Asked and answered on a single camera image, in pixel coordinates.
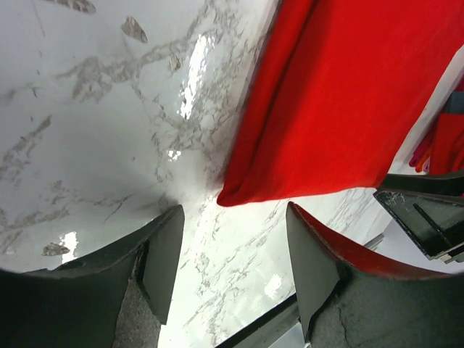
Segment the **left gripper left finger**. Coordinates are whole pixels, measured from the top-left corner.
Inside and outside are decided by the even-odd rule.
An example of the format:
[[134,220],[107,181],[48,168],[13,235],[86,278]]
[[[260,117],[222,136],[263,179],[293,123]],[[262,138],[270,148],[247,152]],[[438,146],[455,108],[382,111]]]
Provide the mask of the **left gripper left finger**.
[[53,270],[1,270],[1,346],[112,347],[130,309],[166,323],[184,221],[177,205]]

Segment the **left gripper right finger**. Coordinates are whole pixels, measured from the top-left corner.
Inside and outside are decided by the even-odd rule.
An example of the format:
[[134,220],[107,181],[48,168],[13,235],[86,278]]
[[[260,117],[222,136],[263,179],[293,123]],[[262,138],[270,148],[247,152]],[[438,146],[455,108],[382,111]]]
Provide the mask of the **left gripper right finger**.
[[461,347],[463,275],[385,257],[289,203],[286,232],[311,347]]

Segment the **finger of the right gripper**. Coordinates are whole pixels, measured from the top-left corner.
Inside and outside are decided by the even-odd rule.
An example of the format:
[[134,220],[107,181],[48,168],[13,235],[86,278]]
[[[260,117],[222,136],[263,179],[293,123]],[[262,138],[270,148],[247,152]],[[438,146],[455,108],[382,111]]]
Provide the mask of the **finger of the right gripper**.
[[388,174],[378,189],[411,191],[441,196],[463,196],[463,170],[444,175]]
[[377,202],[428,260],[463,262],[463,198],[377,190]]

